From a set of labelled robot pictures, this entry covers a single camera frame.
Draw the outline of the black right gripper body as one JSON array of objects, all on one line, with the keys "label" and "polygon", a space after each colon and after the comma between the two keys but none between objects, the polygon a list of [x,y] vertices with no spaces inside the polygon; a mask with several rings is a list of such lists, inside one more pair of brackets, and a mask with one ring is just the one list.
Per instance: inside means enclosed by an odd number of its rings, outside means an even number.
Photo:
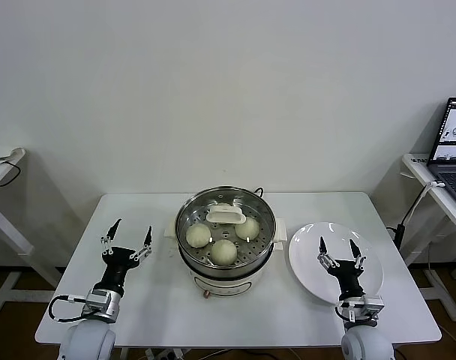
[{"label": "black right gripper body", "polygon": [[337,279],[340,287],[339,300],[362,297],[365,291],[359,283],[359,277],[363,271],[355,267],[354,261],[337,259],[337,263],[339,266],[330,266],[327,272]]}]

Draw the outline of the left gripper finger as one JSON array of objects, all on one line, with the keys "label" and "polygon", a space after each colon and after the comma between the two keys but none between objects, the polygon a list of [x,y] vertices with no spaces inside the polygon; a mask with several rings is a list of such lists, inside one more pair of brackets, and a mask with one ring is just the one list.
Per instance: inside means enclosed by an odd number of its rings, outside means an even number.
[{"label": "left gripper finger", "polygon": [[122,221],[119,218],[107,231],[107,234],[100,238],[100,243],[102,246],[103,255],[113,255],[112,243],[115,238],[116,231],[119,227],[120,222]]},{"label": "left gripper finger", "polygon": [[142,262],[149,254],[152,253],[151,244],[152,244],[152,226],[149,226],[142,248],[140,250],[132,253],[130,255],[130,259],[133,261]]}]

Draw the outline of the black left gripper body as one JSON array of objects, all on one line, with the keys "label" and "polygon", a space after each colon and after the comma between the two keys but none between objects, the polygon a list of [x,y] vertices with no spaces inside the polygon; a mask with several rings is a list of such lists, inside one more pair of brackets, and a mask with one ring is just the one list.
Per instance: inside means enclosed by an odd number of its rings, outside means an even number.
[{"label": "black left gripper body", "polygon": [[135,250],[113,247],[112,254],[103,255],[102,260],[106,268],[101,280],[94,285],[94,289],[109,290],[123,296],[126,274],[140,265],[139,260],[135,260],[135,257],[131,258],[131,255],[135,254]]}]

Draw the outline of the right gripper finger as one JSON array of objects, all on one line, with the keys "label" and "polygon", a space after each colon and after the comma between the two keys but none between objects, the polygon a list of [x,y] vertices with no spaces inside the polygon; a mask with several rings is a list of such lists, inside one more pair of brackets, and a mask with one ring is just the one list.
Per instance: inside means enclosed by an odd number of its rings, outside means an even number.
[{"label": "right gripper finger", "polygon": [[362,255],[359,246],[352,239],[349,240],[349,245],[352,251],[352,255],[355,259],[355,268],[358,270],[363,270],[363,264],[366,257]]},{"label": "right gripper finger", "polygon": [[339,266],[338,261],[328,253],[325,240],[322,236],[319,238],[319,254],[317,259],[326,271],[330,268],[336,269]]}]

